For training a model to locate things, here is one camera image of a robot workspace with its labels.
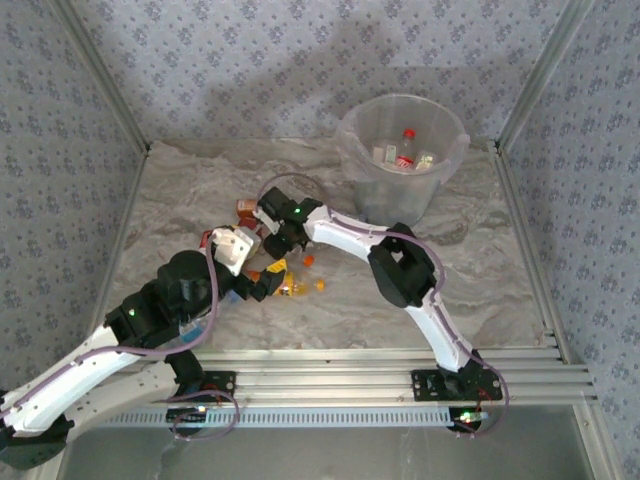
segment marble surface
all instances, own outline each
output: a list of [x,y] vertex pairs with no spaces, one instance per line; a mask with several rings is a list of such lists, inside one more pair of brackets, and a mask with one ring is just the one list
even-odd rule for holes
[[[156,142],[143,171],[107,308],[136,291],[161,264],[196,249],[204,230],[232,223],[237,198],[287,171],[322,182],[331,205],[354,214],[353,185],[328,140]],[[283,179],[290,196],[320,198],[311,182]],[[487,155],[470,155],[414,227],[441,257],[442,292],[458,328],[477,347],[537,346],[543,326],[497,177]],[[369,266],[331,247],[311,248],[308,275],[324,293],[227,305],[207,346],[214,349],[429,348],[404,311],[377,291]]]

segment patterned wallpaper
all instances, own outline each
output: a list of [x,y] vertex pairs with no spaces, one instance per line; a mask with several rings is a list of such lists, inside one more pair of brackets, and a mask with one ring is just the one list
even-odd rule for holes
[[5,0],[0,16],[0,388],[14,388],[86,334],[140,156],[47,2]]
[[510,158],[569,340],[640,478],[640,4],[598,0]]
[[322,136],[387,92],[496,137],[566,0],[73,0],[148,140]]

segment robotic arm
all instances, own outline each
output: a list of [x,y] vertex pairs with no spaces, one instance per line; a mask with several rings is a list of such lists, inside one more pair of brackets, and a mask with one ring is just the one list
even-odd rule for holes
[[[317,242],[367,261],[383,297],[404,309],[431,345],[446,388],[455,398],[474,398],[476,379],[483,370],[475,360],[479,355],[451,322],[435,292],[434,264],[421,247],[406,240],[414,237],[406,225],[362,223],[317,200],[297,203],[277,188],[259,199],[255,215],[271,232],[263,246],[275,259]],[[255,282],[241,272],[260,242],[253,232],[220,227],[211,235],[217,292],[212,292],[205,255],[179,252],[158,269],[156,279],[110,312],[76,350],[28,384],[0,395],[0,461],[18,469],[32,468],[93,425],[137,404],[199,387],[202,368],[189,350],[100,386],[140,356],[114,349],[88,354],[103,347],[155,349],[178,337],[181,325],[204,315],[212,295],[222,298],[233,290],[245,300],[262,301],[281,285],[284,272],[265,269]]]

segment translucent plastic bucket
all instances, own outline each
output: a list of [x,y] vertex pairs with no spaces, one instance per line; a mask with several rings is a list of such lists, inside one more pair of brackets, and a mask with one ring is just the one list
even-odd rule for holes
[[[415,130],[416,151],[433,155],[430,168],[413,170],[374,161],[376,142],[398,142]],[[349,111],[336,130],[342,168],[355,181],[355,203],[366,221],[379,225],[415,225],[438,187],[456,172],[467,152],[469,135],[449,109],[426,98],[390,94]]]

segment glass panel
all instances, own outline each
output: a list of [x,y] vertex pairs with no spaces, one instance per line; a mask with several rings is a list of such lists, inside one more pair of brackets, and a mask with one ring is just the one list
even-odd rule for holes
[[238,429],[177,442],[158,428],[97,429],[59,480],[566,480],[593,478],[571,407],[519,407],[487,437],[435,428]]

